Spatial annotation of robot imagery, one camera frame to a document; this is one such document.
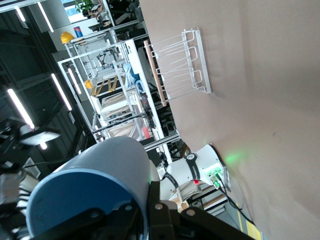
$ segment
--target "brown surface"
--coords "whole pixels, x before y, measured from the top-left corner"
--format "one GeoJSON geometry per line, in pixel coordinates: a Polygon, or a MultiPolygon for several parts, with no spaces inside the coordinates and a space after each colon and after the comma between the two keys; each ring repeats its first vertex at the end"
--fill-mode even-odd
{"type": "Polygon", "coordinates": [[[212,94],[171,102],[269,240],[320,236],[320,1],[140,0],[151,42],[200,27],[212,94]]]}

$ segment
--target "dark ceiling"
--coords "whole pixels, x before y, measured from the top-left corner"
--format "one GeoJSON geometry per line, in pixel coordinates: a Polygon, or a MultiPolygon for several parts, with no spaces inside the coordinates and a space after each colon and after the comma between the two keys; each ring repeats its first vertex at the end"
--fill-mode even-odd
{"type": "MultiPolygon", "coordinates": [[[[36,126],[59,129],[61,137],[31,152],[35,163],[73,157],[79,150],[94,144],[76,103],[52,57],[56,49],[47,32],[41,33],[28,7],[21,8],[28,28],[23,27],[15,10],[0,14],[0,121],[10,116],[20,117],[7,89],[12,88],[36,126]],[[73,105],[72,124],[50,75],[54,73],[73,105]]],[[[41,165],[41,178],[61,163],[41,165]]]]}

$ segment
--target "fluorescent light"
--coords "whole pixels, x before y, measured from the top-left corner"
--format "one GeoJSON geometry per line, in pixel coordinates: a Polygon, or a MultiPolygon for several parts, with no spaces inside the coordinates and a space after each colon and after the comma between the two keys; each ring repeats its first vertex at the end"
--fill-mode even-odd
{"type": "Polygon", "coordinates": [[[10,95],[13,103],[15,104],[16,108],[18,109],[19,113],[23,117],[26,124],[30,126],[31,129],[35,129],[35,125],[33,124],[31,118],[29,117],[27,111],[25,110],[24,106],[20,102],[19,98],[15,94],[15,92],[10,88],[7,90],[8,94],[10,95]]]}
{"type": "Polygon", "coordinates": [[[71,76],[71,79],[72,79],[72,81],[74,83],[76,91],[78,92],[78,94],[81,94],[81,90],[79,88],[79,85],[77,84],[77,81],[75,79],[74,73],[72,72],[71,68],[68,68],[68,72],[69,72],[69,74],[71,76]]]}
{"type": "Polygon", "coordinates": [[[50,24],[50,22],[49,22],[49,19],[48,19],[48,17],[47,17],[47,14],[45,13],[44,8],[42,7],[41,2],[39,2],[39,1],[38,1],[38,6],[39,6],[39,8],[40,8],[40,10],[41,10],[41,12],[42,12],[42,15],[43,15],[46,23],[47,23],[48,26],[49,26],[50,31],[53,33],[53,32],[54,32],[54,29],[52,28],[52,26],[51,26],[51,24],[50,24]]]}
{"type": "Polygon", "coordinates": [[[26,19],[25,19],[24,15],[22,14],[20,8],[18,8],[18,7],[16,6],[16,7],[15,7],[15,10],[16,10],[16,12],[19,14],[19,17],[20,17],[21,21],[22,21],[22,22],[25,22],[26,19]]]}
{"type": "Polygon", "coordinates": [[[51,77],[52,77],[52,79],[53,79],[53,81],[54,81],[54,83],[55,83],[55,85],[56,85],[56,88],[59,90],[59,93],[60,93],[60,95],[61,95],[61,97],[62,97],[62,99],[63,99],[66,107],[68,108],[69,111],[71,111],[71,110],[72,110],[71,105],[70,105],[70,103],[68,102],[68,99],[67,99],[64,91],[62,90],[62,88],[61,88],[61,86],[60,86],[60,84],[59,84],[59,82],[58,82],[58,79],[56,78],[56,75],[54,75],[54,74],[52,73],[52,74],[51,74],[51,77]]]}
{"type": "Polygon", "coordinates": [[[40,147],[42,150],[46,150],[48,146],[45,142],[42,142],[42,143],[40,143],[40,147]]]}
{"type": "Polygon", "coordinates": [[[98,126],[97,126],[97,125],[95,125],[95,126],[94,126],[94,129],[95,129],[95,130],[98,130],[99,128],[98,128],[98,126]]]}

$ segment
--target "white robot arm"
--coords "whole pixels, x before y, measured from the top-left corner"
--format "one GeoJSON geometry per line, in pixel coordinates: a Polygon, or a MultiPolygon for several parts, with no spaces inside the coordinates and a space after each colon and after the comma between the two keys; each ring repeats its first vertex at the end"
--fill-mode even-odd
{"type": "Polygon", "coordinates": [[[160,199],[169,200],[174,190],[193,180],[218,188],[224,180],[223,171],[216,151],[211,145],[206,145],[199,151],[168,165],[167,172],[160,181],[160,199]]]}

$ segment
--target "black cable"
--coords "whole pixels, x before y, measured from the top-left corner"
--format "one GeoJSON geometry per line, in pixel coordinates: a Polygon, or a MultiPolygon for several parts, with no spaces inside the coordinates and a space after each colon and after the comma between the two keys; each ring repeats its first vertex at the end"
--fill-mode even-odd
{"type": "Polygon", "coordinates": [[[228,196],[226,187],[225,187],[223,181],[221,180],[221,177],[220,177],[218,174],[216,174],[216,177],[220,180],[220,182],[222,183],[223,189],[224,189],[224,191],[223,191],[223,190],[221,189],[221,187],[219,187],[219,190],[226,196],[226,198],[227,198],[228,201],[230,202],[230,205],[231,205],[232,207],[234,207],[236,210],[238,210],[239,213],[240,213],[249,223],[251,223],[251,224],[253,224],[253,225],[256,225],[251,219],[249,219],[249,218],[242,212],[242,208],[239,208],[239,207],[237,206],[237,204],[228,196]]]}
{"type": "Polygon", "coordinates": [[[43,162],[38,162],[38,163],[29,165],[29,166],[24,166],[23,168],[26,169],[26,168],[31,168],[31,167],[38,166],[38,165],[48,165],[48,164],[57,164],[57,163],[67,162],[67,161],[69,161],[71,158],[72,158],[72,157],[66,157],[66,158],[63,158],[63,159],[55,160],[55,161],[43,161],[43,162]]]}

